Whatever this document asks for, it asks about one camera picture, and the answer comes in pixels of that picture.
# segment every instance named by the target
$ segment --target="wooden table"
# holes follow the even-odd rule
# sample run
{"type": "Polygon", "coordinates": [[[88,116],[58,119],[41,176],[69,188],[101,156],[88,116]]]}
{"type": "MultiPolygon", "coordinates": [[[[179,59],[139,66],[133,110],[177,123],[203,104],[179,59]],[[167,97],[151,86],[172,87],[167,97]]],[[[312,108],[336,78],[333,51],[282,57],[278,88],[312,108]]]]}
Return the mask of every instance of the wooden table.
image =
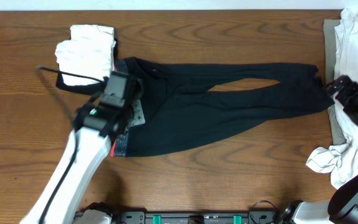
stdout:
{"type": "MultiPolygon", "coordinates": [[[[339,11],[0,12],[0,223],[17,223],[60,160],[70,132],[35,76],[56,67],[56,45],[73,24],[116,28],[119,58],[160,63],[299,62],[324,76],[323,19],[339,11]]],[[[273,81],[242,80],[217,90],[273,81]]],[[[71,109],[86,97],[64,93],[71,109]]],[[[114,158],[96,171],[81,207],[105,201],[147,210],[247,210],[258,200],[284,207],[329,200],[329,175],[305,166],[332,143],[327,112],[269,121],[229,139],[164,156],[114,158]]]]}

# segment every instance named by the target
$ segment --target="white towel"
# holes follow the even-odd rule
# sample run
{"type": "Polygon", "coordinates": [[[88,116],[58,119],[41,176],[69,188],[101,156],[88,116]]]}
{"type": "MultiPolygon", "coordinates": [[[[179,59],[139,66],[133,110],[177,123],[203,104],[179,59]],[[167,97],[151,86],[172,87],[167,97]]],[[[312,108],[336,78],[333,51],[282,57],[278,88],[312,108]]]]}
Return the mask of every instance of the white towel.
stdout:
{"type": "MultiPolygon", "coordinates": [[[[114,70],[114,28],[97,25],[73,25],[71,40],[56,47],[61,71],[97,78],[103,81],[114,70]]],[[[90,85],[95,80],[63,75],[66,85],[90,85]]]]}

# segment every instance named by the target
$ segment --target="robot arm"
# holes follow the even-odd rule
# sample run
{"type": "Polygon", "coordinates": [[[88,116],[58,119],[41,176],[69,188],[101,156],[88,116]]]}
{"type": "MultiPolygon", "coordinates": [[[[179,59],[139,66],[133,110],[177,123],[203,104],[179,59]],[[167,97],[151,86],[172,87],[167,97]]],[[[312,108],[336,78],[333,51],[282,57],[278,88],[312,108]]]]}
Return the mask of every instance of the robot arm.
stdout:
{"type": "Polygon", "coordinates": [[[52,192],[70,162],[75,150],[75,139],[79,140],[76,159],[56,192],[44,218],[44,223],[64,224],[73,222],[76,209],[94,172],[102,160],[107,157],[111,148],[111,141],[108,136],[102,137],[98,130],[86,127],[82,127],[77,132],[71,131],[66,149],[55,172],[44,192],[31,211],[23,218],[21,224],[39,222],[52,192]]]}
{"type": "MultiPolygon", "coordinates": [[[[358,83],[343,75],[327,87],[327,93],[337,93],[335,98],[344,112],[358,125],[358,83]]],[[[329,202],[300,203],[292,220],[296,224],[358,224],[358,175],[339,188],[329,202]]]]}
{"type": "MultiPolygon", "coordinates": [[[[45,67],[40,69],[56,72],[45,67]]],[[[109,154],[116,137],[134,125],[132,103],[141,93],[136,77],[112,72],[104,91],[91,96],[77,109],[62,158],[44,192],[21,223],[73,222],[95,170],[109,154]],[[99,105],[94,104],[97,98],[100,98],[99,105]]]]}

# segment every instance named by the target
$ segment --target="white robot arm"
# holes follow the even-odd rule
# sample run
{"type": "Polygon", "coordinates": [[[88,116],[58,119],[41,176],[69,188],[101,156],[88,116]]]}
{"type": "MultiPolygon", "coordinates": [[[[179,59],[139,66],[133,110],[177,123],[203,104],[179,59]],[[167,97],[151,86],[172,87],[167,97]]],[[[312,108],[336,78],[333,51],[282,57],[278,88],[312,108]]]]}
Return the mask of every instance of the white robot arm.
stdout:
{"type": "Polygon", "coordinates": [[[66,149],[55,172],[37,203],[23,218],[21,224],[39,223],[43,212],[45,212],[44,223],[72,223],[76,209],[94,172],[102,160],[108,156],[110,148],[111,141],[109,137],[100,136],[98,130],[86,127],[82,127],[77,132],[72,130],[68,137],[66,149]],[[47,211],[45,211],[52,192],[56,189],[57,184],[70,163],[71,156],[76,147],[76,139],[78,140],[76,159],[50,202],[47,211]]]}

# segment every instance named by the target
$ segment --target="white wall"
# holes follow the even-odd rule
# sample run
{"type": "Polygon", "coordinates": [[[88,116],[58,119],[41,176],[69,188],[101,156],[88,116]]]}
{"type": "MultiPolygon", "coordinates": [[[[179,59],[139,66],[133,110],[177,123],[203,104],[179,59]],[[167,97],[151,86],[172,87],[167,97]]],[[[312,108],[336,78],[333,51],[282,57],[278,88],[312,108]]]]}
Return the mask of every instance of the white wall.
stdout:
{"type": "Polygon", "coordinates": [[[344,9],[358,0],[0,0],[0,10],[344,9]]]}

